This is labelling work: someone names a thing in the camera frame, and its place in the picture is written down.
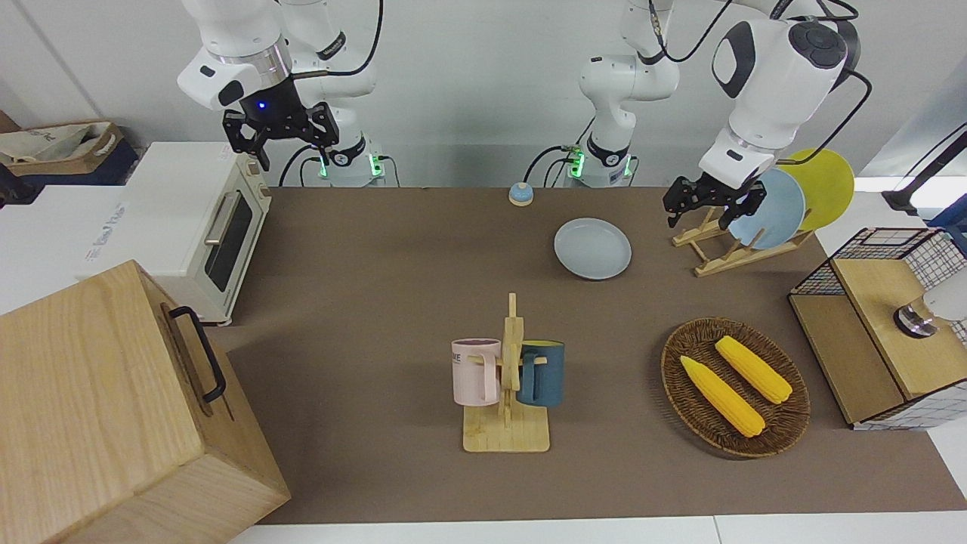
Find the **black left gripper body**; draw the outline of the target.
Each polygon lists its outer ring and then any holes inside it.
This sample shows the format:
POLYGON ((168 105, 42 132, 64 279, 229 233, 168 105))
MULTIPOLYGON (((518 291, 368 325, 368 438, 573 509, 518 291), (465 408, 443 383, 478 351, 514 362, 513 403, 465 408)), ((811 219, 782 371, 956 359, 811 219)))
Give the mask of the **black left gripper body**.
POLYGON ((732 188, 711 175, 690 180, 678 176, 663 196, 664 208, 702 208, 705 206, 739 206, 757 208, 767 191, 759 179, 749 179, 732 188))

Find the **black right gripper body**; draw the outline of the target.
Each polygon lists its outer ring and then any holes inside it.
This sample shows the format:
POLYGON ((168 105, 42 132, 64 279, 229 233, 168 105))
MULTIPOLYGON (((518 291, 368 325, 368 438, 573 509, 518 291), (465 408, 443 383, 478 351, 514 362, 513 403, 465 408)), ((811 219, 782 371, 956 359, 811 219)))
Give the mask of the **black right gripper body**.
POLYGON ((301 139, 316 148, 339 142, 331 107, 303 104, 293 76, 239 100, 242 110, 225 110, 222 127, 236 153, 261 153, 273 139, 301 139))

